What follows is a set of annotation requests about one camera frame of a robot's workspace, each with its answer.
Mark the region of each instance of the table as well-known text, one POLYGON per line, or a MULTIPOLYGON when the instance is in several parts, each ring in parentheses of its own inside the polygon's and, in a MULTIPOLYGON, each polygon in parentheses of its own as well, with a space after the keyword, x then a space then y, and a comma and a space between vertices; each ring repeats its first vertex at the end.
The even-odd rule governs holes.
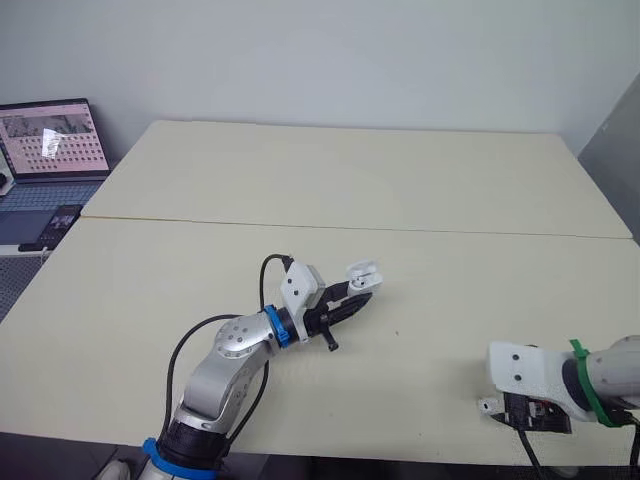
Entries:
POLYGON ((84 215, 631 237, 548 134, 160 121, 84 215))
MULTIPOLYGON (((254 312, 273 252, 327 282, 373 258, 385 284, 339 350, 274 360, 238 451, 528 464, 476 410, 489 342, 598 349, 640 319, 638 246, 555 135, 156 122, 0 324, 0 430, 157 435, 175 343, 254 312)), ((185 347, 176 396, 216 328, 185 347)), ((541 461, 626 463, 631 432, 574 430, 531 435, 541 461)))
MULTIPOLYGON (((334 329, 336 352, 315 339, 273 361, 238 451, 527 464, 514 433, 476 410, 491 393, 488 343, 602 348, 640 318, 638 247, 624 239, 82 218, 0 324, 0 430, 133 445, 156 435, 175 343, 207 316, 255 311, 274 251, 328 282, 376 258, 385 284, 334 329)), ((280 278, 270 270, 275 303, 280 278)), ((176 395, 216 328, 185 347, 176 395)), ((541 461, 627 460, 630 431, 574 430, 531 435, 541 461)))

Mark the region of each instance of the green zip tie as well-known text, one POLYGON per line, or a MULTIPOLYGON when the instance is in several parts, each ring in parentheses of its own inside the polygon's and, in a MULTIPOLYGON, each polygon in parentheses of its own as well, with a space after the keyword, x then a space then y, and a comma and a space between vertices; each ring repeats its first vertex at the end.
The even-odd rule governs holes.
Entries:
POLYGON ((606 427, 622 427, 622 425, 618 425, 617 423, 611 421, 609 415, 607 415, 607 412, 600 403, 596 391, 591 385, 589 374, 587 373, 587 357, 589 356, 589 350, 587 350, 586 348, 582 348, 582 345, 580 345, 580 341, 576 340, 575 338, 573 340, 569 340, 569 342, 573 347, 573 353, 576 357, 578 365, 578 380, 580 381, 580 386, 582 387, 582 391, 584 391, 584 394, 587 397, 587 401, 589 402, 591 409, 595 412, 598 422, 606 427))

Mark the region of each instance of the phone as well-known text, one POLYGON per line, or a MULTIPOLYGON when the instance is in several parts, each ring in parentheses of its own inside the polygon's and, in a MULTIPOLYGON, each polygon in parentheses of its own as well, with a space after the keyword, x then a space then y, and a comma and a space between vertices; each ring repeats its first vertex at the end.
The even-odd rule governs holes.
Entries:
POLYGON ((23 243, 18 247, 20 252, 34 252, 47 247, 47 250, 53 250, 58 246, 60 240, 71 229, 71 226, 80 216, 82 205, 61 205, 44 227, 42 233, 35 243, 23 243))

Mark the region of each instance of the gray wall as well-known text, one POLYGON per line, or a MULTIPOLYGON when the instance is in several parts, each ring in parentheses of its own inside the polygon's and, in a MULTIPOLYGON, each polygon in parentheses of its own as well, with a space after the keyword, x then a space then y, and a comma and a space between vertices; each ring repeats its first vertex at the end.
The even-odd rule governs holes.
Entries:
POLYGON ((578 159, 640 243, 640 76, 578 159))
POLYGON ((116 157, 157 118, 550 131, 578 152, 640 70, 639 3, 2 0, 0 103, 86 96, 116 157))

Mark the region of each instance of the cable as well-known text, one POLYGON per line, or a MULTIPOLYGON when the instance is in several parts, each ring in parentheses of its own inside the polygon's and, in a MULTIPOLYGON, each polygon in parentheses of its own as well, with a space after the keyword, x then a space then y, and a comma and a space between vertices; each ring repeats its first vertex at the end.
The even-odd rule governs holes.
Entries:
POLYGON ((173 370, 176 366, 176 360, 178 359, 178 354, 180 350, 187 342, 189 337, 193 335, 195 332, 200 330, 205 325, 209 325, 217 320, 228 320, 230 318, 236 318, 240 315, 235 314, 225 314, 225 315, 216 315, 215 317, 207 318, 206 320, 201 321, 200 323, 194 325, 184 336, 180 339, 176 348, 174 348, 173 353, 171 354, 171 360, 169 360, 169 368, 167 369, 167 391, 165 393, 165 410, 164 410, 164 423, 162 424, 162 431, 160 432, 160 437, 164 437, 164 434, 167 433, 169 428, 169 423, 171 423, 171 413, 173 411, 173 370))
POLYGON ((531 448, 531 444, 529 443, 529 439, 527 438, 527 433, 524 430, 517 430, 517 432, 518 432, 518 436, 520 437, 520 441, 522 442, 522 446, 524 447, 524 450, 527 452, 527 455, 529 456, 529 460, 531 460, 531 464, 533 465, 533 468, 536 470, 536 475, 540 480, 547 480, 547 477, 542 471, 542 467, 540 466, 540 462, 538 461, 538 458, 536 457, 536 454, 533 451, 533 448, 531 448))
POLYGON ((47 247, 44 247, 42 249, 42 252, 40 252, 40 266, 41 267, 44 265, 45 258, 48 258, 48 257, 45 257, 45 255, 47 254, 47 251, 49 251, 49 249, 47 247))
POLYGON ((633 436, 633 444, 631 445, 629 466, 631 467, 631 478, 638 478, 640 477, 640 472, 638 472, 638 456, 640 456, 640 420, 632 417, 632 422, 636 427, 636 433, 633 436))
POLYGON ((260 280, 258 282, 258 295, 260 296, 260 311, 264 310, 264 272, 267 269, 267 265, 271 260, 274 259, 282 260, 282 264, 284 265, 285 272, 289 270, 289 266, 293 263, 293 258, 289 255, 282 255, 279 253, 272 253, 267 258, 262 261, 262 266, 260 267, 260 280))
MULTIPOLYGON (((259 279, 260 311, 264 310, 264 274, 269 262, 276 258, 282 261, 285 271, 289 270, 289 267, 293 263, 292 257, 288 255, 280 255, 277 253, 269 255, 263 260, 262 266, 260 267, 260 279, 259 279)), ((184 344, 187 342, 189 337, 191 337, 191 335, 193 335, 195 332, 197 332, 200 328, 204 327, 205 325, 213 323, 217 320, 228 320, 228 319, 236 318, 239 316, 240 315, 236 315, 236 314, 224 314, 224 315, 216 315, 215 317, 207 318, 206 320, 203 320, 202 322, 193 326, 187 333, 184 334, 184 336, 180 339, 180 341, 176 345, 176 348, 173 350, 173 353, 171 354, 171 359, 169 360, 169 368, 167 369, 167 390, 165 393, 166 400, 165 400, 164 422, 162 424, 162 431, 160 432, 160 436, 158 438, 161 438, 165 435, 165 433, 169 429, 169 424, 171 423, 171 414, 173 412, 173 372, 175 369, 176 360, 178 359, 178 354, 180 353, 180 350, 182 349, 184 344)), ((258 390, 256 398, 253 400, 253 403, 249 407, 249 410, 247 410, 247 413, 245 413, 244 417, 242 417, 242 420, 240 420, 240 423, 238 423, 238 426, 231 433, 231 435, 226 439, 225 448, 221 450, 220 454, 218 455, 218 458, 216 459, 216 463, 219 463, 220 460, 222 460, 222 458, 227 455, 227 453, 229 452, 229 449, 231 448, 231 444, 235 441, 238 435, 240 435, 240 432, 242 431, 244 426, 247 424, 247 422, 251 418, 251 415, 253 414, 255 409, 258 407, 258 404, 262 399, 262 395, 264 394, 264 391, 267 388, 268 379, 269 379, 269 361, 267 361, 264 364, 264 368, 262 370, 262 382, 260 383, 260 388, 258 390)))
MULTIPOLYGON (((260 311, 264 310, 264 274, 265 274, 265 271, 267 270, 267 265, 269 264, 269 262, 275 259, 279 259, 282 261, 282 265, 284 266, 285 271, 289 270, 289 267, 293 263, 292 257, 290 257, 289 255, 281 255, 279 253, 272 253, 262 261, 262 266, 260 267, 260 278, 258 280, 258 295, 260 297, 260 311)), ((247 410, 247 413, 245 413, 244 417, 242 417, 242 420, 240 420, 240 423, 238 423, 238 426, 235 428, 235 430, 231 433, 231 435, 225 442, 225 448, 220 452, 220 455, 218 456, 216 463, 222 460, 222 458, 225 457, 227 453, 229 453, 231 444, 235 441, 238 435, 240 435, 240 432, 242 431, 244 426, 247 424, 247 422, 251 418, 251 415, 253 415, 253 412, 258 407, 258 404, 262 399, 262 395, 264 394, 264 391, 267 388, 268 380, 269 380, 269 361, 267 360, 267 362, 264 364, 264 368, 262 369, 262 382, 260 383, 260 388, 258 389, 256 398, 253 400, 253 403, 249 407, 249 410, 247 410)))

